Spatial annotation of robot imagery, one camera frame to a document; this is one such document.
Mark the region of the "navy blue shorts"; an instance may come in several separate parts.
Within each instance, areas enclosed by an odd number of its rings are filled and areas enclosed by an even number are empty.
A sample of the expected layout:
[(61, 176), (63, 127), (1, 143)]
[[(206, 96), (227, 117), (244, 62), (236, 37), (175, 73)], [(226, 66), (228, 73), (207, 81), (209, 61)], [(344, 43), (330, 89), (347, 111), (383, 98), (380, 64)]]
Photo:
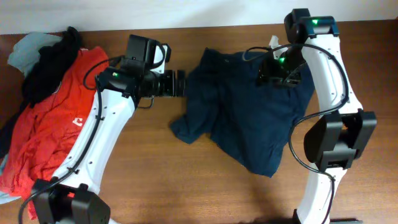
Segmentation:
[(188, 75), (186, 112), (170, 129), (191, 144), (209, 134), (248, 171), (272, 177), (278, 170), (291, 126), (305, 114), (315, 90), (308, 66), (293, 88), (256, 84), (261, 60), (245, 62), (240, 52), (205, 49)]

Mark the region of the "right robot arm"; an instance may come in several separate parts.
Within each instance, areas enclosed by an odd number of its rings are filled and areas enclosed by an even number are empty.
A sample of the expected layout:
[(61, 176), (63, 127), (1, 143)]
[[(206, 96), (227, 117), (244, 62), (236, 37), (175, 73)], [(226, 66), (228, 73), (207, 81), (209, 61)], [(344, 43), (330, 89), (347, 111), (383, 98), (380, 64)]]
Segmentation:
[(312, 75), (319, 111), (318, 121), (303, 140), (309, 171), (307, 185), (292, 223), (332, 223), (330, 211), (342, 178), (359, 159), (377, 125), (376, 115), (364, 111), (349, 83), (341, 57), (340, 32), (331, 16), (311, 16), (307, 8), (293, 9), (284, 19), (288, 44), (272, 37), (257, 82), (294, 87), (302, 82), (302, 67)]

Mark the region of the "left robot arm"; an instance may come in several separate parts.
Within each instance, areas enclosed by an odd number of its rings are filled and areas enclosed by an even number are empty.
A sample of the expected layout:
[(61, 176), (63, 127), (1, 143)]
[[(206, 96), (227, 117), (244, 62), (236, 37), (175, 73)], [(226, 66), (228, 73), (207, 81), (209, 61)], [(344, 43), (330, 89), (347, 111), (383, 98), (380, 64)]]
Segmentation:
[(38, 179), (32, 188), (29, 201), (39, 223), (114, 223), (99, 192), (121, 131), (141, 99), (184, 95), (184, 73), (165, 67), (171, 51), (166, 43), (131, 34), (126, 53), (95, 75), (93, 104), (75, 144), (52, 178)]

